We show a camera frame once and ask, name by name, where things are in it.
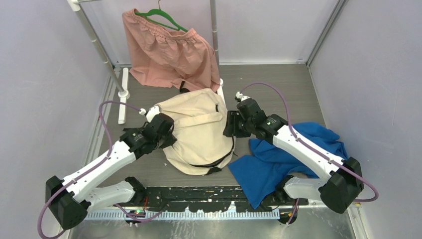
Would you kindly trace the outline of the beige canvas backpack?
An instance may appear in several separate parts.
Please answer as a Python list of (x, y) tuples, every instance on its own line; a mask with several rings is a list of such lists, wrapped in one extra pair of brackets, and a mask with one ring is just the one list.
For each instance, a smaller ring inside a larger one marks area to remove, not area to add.
[(176, 141), (163, 152), (175, 168), (188, 175), (210, 175), (231, 161), (235, 139), (223, 134), (228, 110), (215, 91), (181, 93), (154, 107), (174, 120)]

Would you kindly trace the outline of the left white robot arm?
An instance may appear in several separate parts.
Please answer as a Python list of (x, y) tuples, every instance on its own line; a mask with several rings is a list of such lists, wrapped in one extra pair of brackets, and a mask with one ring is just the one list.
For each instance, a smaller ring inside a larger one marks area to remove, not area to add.
[(74, 228), (96, 209), (120, 203), (142, 204), (145, 188), (135, 177), (107, 187), (99, 185), (140, 157), (176, 142), (173, 129), (174, 120), (159, 113), (142, 127), (125, 128), (111, 149), (82, 169), (63, 179), (48, 179), (46, 203), (62, 229)]

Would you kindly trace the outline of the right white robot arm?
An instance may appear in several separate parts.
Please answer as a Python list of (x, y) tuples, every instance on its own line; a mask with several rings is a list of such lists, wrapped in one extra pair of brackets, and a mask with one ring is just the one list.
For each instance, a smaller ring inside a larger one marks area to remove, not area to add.
[(227, 119), (226, 136), (250, 137), (251, 154), (229, 169), (253, 208), (276, 192), (281, 204), (318, 200), (341, 214), (363, 191), (360, 162), (347, 156), (331, 130), (311, 122), (290, 125), (249, 97), (238, 97)]

